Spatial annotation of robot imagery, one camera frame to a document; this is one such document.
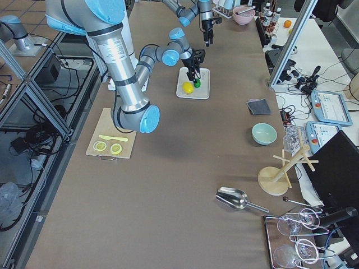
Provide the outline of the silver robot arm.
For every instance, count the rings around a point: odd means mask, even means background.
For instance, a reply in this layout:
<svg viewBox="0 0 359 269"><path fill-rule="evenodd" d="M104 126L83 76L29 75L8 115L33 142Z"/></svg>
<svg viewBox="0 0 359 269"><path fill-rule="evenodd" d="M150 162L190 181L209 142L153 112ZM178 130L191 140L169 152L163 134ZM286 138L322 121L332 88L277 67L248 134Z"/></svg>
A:
<svg viewBox="0 0 359 269"><path fill-rule="evenodd" d="M118 128L141 133L156 129L160 110L142 91L156 63L174 66L182 61L188 68L188 78L194 81L204 61L205 50L192 49L183 30L177 27L170 31L166 46L144 47L139 62L133 65L129 52L132 43L124 39L130 32L124 25L124 1L46 1L45 7L51 28L88 36L98 46L116 87L112 119Z"/></svg>
<svg viewBox="0 0 359 269"><path fill-rule="evenodd" d="M215 24L221 24L222 18L215 15L210 1L192 1L192 6L186 8L179 1L164 0L162 1L173 13L176 14L182 26L187 27L197 16L200 18L201 31L203 34L206 47L213 44Z"/></svg>

